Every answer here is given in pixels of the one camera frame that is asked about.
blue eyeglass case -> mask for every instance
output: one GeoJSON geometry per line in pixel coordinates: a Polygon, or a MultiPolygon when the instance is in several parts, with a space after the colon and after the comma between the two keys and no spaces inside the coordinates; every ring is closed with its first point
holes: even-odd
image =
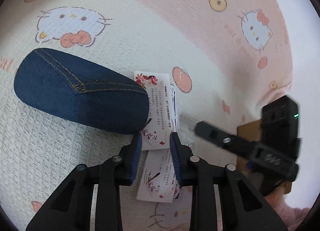
{"type": "Polygon", "coordinates": [[[141,131],[148,119],[148,94],[135,81],[53,49],[27,55],[14,91],[24,103],[51,115],[120,134],[141,131]]]}

stack of cards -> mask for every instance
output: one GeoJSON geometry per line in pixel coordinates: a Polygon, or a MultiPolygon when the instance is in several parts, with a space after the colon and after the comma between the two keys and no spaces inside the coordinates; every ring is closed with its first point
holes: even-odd
{"type": "Polygon", "coordinates": [[[149,96],[149,117],[142,133],[142,150],[148,150],[138,200],[172,202],[180,188],[170,153],[170,134],[177,127],[175,89],[169,75],[135,71],[134,80],[149,96]]]}

cardboard box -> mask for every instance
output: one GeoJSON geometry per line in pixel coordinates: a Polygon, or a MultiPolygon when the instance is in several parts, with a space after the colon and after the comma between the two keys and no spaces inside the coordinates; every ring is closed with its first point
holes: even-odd
{"type": "MultiPolygon", "coordinates": [[[[261,120],[257,120],[242,126],[238,126],[237,135],[248,141],[260,141],[261,140],[260,124],[261,124],[261,120]]],[[[242,171],[244,175],[250,172],[250,170],[246,168],[247,162],[248,162],[247,160],[237,156],[237,169],[242,171]]],[[[285,194],[288,194],[291,191],[291,186],[292,186],[291,182],[285,181],[281,185],[284,186],[285,194]]]]}

white background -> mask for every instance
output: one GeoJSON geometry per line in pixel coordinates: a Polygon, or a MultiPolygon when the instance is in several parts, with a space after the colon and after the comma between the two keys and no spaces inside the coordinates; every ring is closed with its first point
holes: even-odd
{"type": "Polygon", "coordinates": [[[300,104],[300,172],[286,196],[291,207],[311,207],[320,191],[320,19],[309,0],[278,0],[293,58],[289,95],[300,104]]]}

red bow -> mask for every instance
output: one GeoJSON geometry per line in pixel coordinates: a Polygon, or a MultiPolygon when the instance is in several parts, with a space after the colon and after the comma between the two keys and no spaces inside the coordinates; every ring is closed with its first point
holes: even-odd
{"type": "Polygon", "coordinates": [[[264,26],[269,23],[269,19],[260,11],[257,14],[257,20],[261,22],[264,26]]]}
{"type": "Polygon", "coordinates": [[[61,37],[61,46],[64,48],[69,48],[74,46],[75,44],[90,44],[91,36],[86,31],[79,31],[76,34],[73,33],[65,33],[61,37]]]}

